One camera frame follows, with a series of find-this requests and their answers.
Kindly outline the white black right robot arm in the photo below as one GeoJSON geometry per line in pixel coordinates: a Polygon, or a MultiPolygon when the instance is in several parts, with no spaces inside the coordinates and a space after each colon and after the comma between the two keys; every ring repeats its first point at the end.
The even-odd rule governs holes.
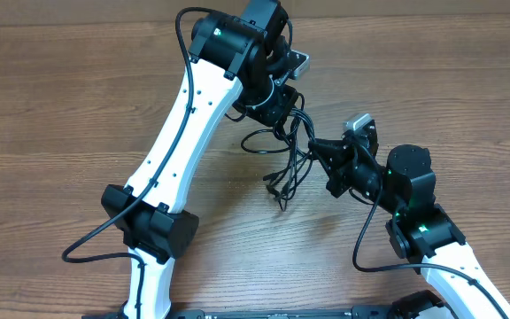
{"type": "Polygon", "coordinates": [[[389,318],[510,318],[510,304],[485,274],[466,236],[436,202],[436,175],[429,150],[393,148],[379,164],[375,122],[346,123],[338,140],[312,139],[309,149],[328,175],[336,198],[356,191],[390,214],[385,228],[402,263],[357,270],[379,273],[411,269],[432,286],[395,302],[389,318]]]}

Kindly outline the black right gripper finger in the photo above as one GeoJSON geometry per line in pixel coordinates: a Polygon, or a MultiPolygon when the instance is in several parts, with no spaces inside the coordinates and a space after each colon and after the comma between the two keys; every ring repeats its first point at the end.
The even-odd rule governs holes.
{"type": "Polygon", "coordinates": [[[314,155],[337,155],[344,151],[344,141],[316,138],[308,142],[308,147],[314,155]]]}
{"type": "Polygon", "coordinates": [[[321,164],[321,167],[329,178],[337,178],[339,176],[337,172],[339,161],[335,157],[314,152],[313,159],[321,164]]]}

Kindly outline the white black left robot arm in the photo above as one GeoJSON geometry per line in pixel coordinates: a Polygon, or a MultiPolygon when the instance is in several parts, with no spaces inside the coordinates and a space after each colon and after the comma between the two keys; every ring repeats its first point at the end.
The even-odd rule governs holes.
{"type": "Polygon", "coordinates": [[[164,318],[174,264],[197,232],[184,208],[197,165],[225,113],[275,128],[293,109],[287,85],[300,58],[283,36],[290,24],[277,1],[252,1],[239,16],[203,8],[173,108],[139,168],[124,185],[109,185],[101,203],[121,230],[131,260],[122,318],[164,318]]]}

